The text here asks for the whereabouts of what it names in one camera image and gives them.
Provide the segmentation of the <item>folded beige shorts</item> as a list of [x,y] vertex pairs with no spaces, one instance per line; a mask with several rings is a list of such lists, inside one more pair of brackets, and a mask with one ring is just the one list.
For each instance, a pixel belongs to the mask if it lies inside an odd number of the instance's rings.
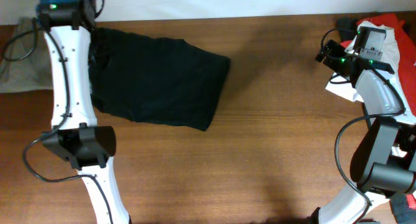
[[[20,18],[13,36],[32,30],[31,18]],[[17,39],[6,50],[9,58],[21,57],[33,48],[33,34]],[[18,93],[33,90],[52,90],[51,61],[44,33],[38,31],[36,49],[24,60],[1,62],[1,93]]]

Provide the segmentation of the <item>white garment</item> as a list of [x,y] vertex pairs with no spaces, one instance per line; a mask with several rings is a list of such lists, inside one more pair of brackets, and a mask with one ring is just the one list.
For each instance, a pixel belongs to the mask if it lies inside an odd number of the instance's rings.
[[[382,56],[380,61],[390,64],[394,71],[398,71],[400,53],[397,41],[395,39],[394,28],[385,25],[376,26],[375,24],[369,21],[363,21],[357,26],[357,30],[362,29],[363,27],[386,30],[386,38],[383,41],[383,45],[381,48]],[[352,87],[351,84],[331,84],[330,82],[328,82],[325,89],[351,102],[364,102],[363,98],[357,93],[357,91]]]

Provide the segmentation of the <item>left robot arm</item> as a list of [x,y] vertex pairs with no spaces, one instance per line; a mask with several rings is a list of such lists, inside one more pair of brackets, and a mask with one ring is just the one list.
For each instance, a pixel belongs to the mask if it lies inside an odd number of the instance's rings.
[[90,96],[88,53],[101,11],[96,0],[40,0],[36,7],[54,98],[51,131],[41,141],[83,180],[98,223],[130,223],[114,175],[115,131],[98,125]]

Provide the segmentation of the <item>black shorts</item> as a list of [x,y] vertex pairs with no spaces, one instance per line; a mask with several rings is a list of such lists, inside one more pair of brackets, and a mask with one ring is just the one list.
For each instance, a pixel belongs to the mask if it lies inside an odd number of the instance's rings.
[[89,48],[92,104],[137,123],[206,131],[215,115],[230,58],[183,39],[98,28]]

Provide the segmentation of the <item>red garment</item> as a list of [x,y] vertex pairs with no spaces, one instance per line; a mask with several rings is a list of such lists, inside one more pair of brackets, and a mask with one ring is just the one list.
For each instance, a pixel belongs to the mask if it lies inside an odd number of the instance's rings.
[[404,30],[405,21],[400,21],[395,14],[389,13],[361,20],[357,19],[356,25],[358,26],[363,21],[369,21],[376,26],[385,25],[394,28],[400,53],[398,78],[411,113],[415,115],[415,44]]

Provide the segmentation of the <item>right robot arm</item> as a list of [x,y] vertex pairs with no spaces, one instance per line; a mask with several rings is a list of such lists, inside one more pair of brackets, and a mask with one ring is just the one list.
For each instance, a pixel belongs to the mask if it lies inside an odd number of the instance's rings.
[[[316,60],[351,85],[367,113],[337,134],[335,163],[346,186],[330,203],[317,208],[309,223],[360,223],[377,206],[415,192],[415,114],[399,81],[398,62],[387,56],[387,37],[392,33],[391,28],[364,21],[349,48],[333,40],[321,43]],[[344,131],[359,121],[368,121],[370,127],[347,175],[339,161],[339,144]]]

